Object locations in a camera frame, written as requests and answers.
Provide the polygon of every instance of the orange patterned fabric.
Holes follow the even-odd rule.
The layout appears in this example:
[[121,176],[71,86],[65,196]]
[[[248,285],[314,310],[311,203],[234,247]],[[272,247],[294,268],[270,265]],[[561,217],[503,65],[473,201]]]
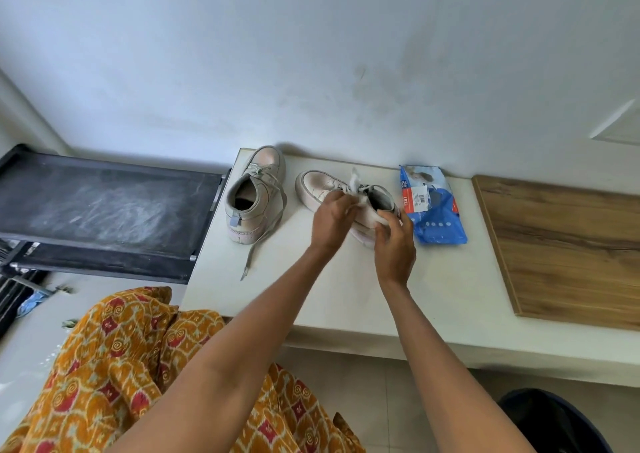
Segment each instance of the orange patterned fabric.
[[[7,452],[102,451],[171,386],[224,327],[216,312],[179,312],[171,288],[111,295],[76,325],[40,396],[0,447]],[[234,452],[364,452],[299,379],[272,364]]]

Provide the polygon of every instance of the wet wipes packet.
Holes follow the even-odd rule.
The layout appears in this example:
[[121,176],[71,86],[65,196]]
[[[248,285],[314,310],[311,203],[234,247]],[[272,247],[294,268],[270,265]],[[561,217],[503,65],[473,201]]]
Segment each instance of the wet wipes packet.
[[438,166],[400,166],[404,211],[422,244],[466,244],[451,187]]

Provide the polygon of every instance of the shoelace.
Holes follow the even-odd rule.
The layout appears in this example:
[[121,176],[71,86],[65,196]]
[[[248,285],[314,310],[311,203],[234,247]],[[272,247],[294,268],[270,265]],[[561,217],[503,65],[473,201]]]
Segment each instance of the shoelace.
[[[271,223],[271,225],[269,225],[269,227],[267,227],[267,230],[264,232],[264,234],[260,236],[260,239],[255,241],[249,248],[249,254],[246,256],[246,263],[244,263],[244,272],[243,272],[242,278],[240,278],[240,281],[242,281],[244,279],[244,276],[246,276],[246,274],[249,272],[249,267],[251,266],[251,259],[253,257],[253,251],[255,251],[255,247],[262,240],[267,239],[268,236],[273,233],[275,228],[278,226],[278,224],[282,220],[284,209],[287,206],[287,194],[284,192],[284,189],[282,188],[282,184],[278,181],[278,179],[272,173],[268,171],[268,169],[271,169],[271,166],[267,166],[267,168],[264,168],[263,166],[258,166],[255,163],[249,163],[249,166],[247,166],[247,169],[249,170],[249,174],[251,178],[258,179],[265,185],[270,186],[272,189],[280,192],[280,196],[282,197],[282,209],[276,215],[276,219]],[[265,176],[269,176],[271,181],[266,179]]]

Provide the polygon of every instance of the wooden board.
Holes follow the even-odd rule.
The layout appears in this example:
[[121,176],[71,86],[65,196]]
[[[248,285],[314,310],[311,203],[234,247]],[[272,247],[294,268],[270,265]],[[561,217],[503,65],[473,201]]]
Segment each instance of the wooden board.
[[516,315],[640,330],[640,197],[473,183]]

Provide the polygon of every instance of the sneaker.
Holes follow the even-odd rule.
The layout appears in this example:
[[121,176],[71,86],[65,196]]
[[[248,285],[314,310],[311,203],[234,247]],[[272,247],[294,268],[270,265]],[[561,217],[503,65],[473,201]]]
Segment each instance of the sneaker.
[[330,191],[342,190],[344,193],[357,195],[362,208],[356,215],[356,220],[349,232],[367,247],[373,247],[376,242],[376,223],[388,226],[388,222],[378,215],[378,210],[400,215],[391,193],[380,185],[360,184],[355,169],[349,184],[323,171],[309,170],[298,175],[295,186],[300,201],[313,212],[322,204]]
[[[287,196],[282,189],[285,162],[282,151],[273,146],[262,146],[250,157],[242,176],[229,188],[225,200],[228,236],[240,244],[252,244],[246,258],[246,276],[256,244],[275,230],[282,220],[287,206]],[[271,217],[271,208],[282,199],[282,209]]]

